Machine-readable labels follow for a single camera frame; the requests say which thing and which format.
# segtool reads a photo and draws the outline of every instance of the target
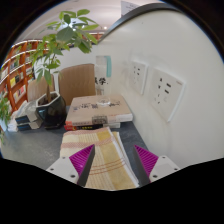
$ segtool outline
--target book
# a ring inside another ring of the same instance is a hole
[[[17,67],[17,66],[19,66],[19,61],[14,62],[14,67]]]
[[[21,94],[24,92],[24,87],[23,86],[20,88],[20,92],[21,92]]]
[[[5,78],[5,76],[8,75],[8,68],[6,68],[4,71],[1,73],[1,79]]]
[[[24,103],[15,117],[17,124],[30,123],[38,119],[39,116],[36,112],[36,100]]]
[[[10,85],[11,85],[11,88],[16,84],[16,79],[15,77],[10,79]]]
[[[101,107],[99,96],[76,97],[72,100],[65,121],[67,126],[87,126],[132,121],[133,115],[121,95],[111,95],[110,104]]]
[[[13,94],[13,97],[14,97],[15,102],[17,102],[19,99],[19,95],[18,95],[17,91]]]
[[[26,57],[25,62],[29,62],[30,61],[30,57]]]
[[[10,65],[10,70],[13,70],[13,68],[14,68],[14,63],[12,63],[12,64]]]
[[[95,124],[86,126],[64,125],[64,128],[66,131],[76,131],[76,130],[96,130],[103,127],[120,128],[120,126],[121,123],[113,123],[113,124]]]
[[[26,74],[29,75],[32,73],[32,67],[26,69]]]
[[[19,75],[15,76],[16,83],[19,82]]]
[[[17,125],[19,131],[31,130],[31,129],[38,129],[41,127],[43,121],[39,118],[35,121],[29,123],[20,123]]]
[[[20,73],[20,78],[23,79],[23,72]]]

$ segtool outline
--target black plant pot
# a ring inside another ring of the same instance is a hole
[[[44,122],[46,129],[57,129],[64,125],[66,120],[66,103],[58,92],[51,92],[53,100],[49,104],[44,104],[46,94],[36,101],[36,111]]]

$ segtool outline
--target chair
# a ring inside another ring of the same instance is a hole
[[[51,75],[52,85],[50,86],[50,92],[55,91],[54,87],[54,77]],[[28,84],[27,88],[27,99],[28,102],[37,100],[43,96],[47,91],[47,82],[44,77],[41,77],[41,80],[37,83],[37,80],[33,80]]]
[[[58,77],[59,93],[66,106],[71,105],[74,97],[93,96],[95,92],[94,64],[82,64],[64,68]]]

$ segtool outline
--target ceiling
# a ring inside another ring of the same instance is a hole
[[[150,3],[162,3],[159,0],[128,0],[126,2],[141,6]],[[92,32],[104,32],[104,27],[109,28],[118,19],[121,18],[121,0],[68,0],[49,9],[42,16],[38,17],[24,30],[17,38],[15,43],[27,39],[41,39],[44,35],[52,33],[52,30],[43,30],[47,23],[58,21],[58,15],[61,11],[74,11],[80,9],[88,9],[90,13],[87,15],[90,19],[97,22],[100,26]]]

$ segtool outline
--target bookshelf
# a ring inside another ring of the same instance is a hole
[[[11,113],[18,110],[20,105],[27,100],[28,81],[35,78],[32,70],[30,54],[35,51],[41,40],[26,40],[11,47],[1,68],[0,93],[8,98]]]

